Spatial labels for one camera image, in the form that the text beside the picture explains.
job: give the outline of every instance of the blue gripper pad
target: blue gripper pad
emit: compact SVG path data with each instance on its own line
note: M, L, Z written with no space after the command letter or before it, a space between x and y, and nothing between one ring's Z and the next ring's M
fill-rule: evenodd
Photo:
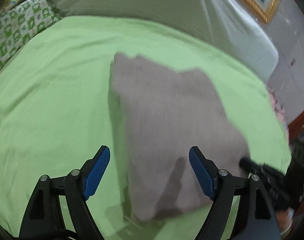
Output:
M82 195L85 200L88 200L89 197L95 194L109 161L110 149L105 146L105 149L97 159L96 163L93 165L93 168L84 181L84 191Z
M211 200L213 200L213 178L210 176L210 174L202 164L201 159L198 157L197 153L193 150L193 148L190 149L189 160L196 175L196 178L199 181L199 184L203 190L204 195L208 196Z

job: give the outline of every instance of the bed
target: bed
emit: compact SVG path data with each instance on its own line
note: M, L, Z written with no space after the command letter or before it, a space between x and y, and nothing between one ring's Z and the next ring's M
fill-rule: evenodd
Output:
M80 167L101 145L111 161L88 206L105 239L192 239L210 207L136 224L129 218L124 118L109 93L117 51L175 70L198 66L213 82L251 158L286 171L290 152L264 83L221 50L170 27L139 19L71 16L36 35L0 72L0 224L18 236L30 194L43 174ZM67 228L72 229L62 199ZM237 198L222 239L231 233Z

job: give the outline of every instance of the floor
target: floor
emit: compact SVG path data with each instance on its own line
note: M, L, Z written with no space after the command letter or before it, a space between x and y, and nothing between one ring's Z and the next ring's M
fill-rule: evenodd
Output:
M304 110L304 15L294 0L281 0L271 22L262 27L279 52L268 85L283 104L290 123Z

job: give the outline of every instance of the metal screw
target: metal screw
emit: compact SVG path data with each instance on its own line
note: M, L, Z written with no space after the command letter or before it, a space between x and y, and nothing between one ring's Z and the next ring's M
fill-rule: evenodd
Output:
M253 179L254 181L258 181L258 180L259 180L259 177L258 177L257 175L252 175L252 179Z
M220 170L219 173L222 175L222 176L226 176L228 173L226 170Z
M40 180L41 181L46 181L48 179L48 176L47 175L42 175L41 177L40 177Z
M80 171L78 169L75 169L71 171L72 176L78 176L80 174Z

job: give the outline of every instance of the wooden furniture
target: wooden furniture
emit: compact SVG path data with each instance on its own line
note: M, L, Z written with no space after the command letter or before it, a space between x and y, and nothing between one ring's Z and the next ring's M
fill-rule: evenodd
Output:
M304 111L288 125L290 140L293 140L304 130Z

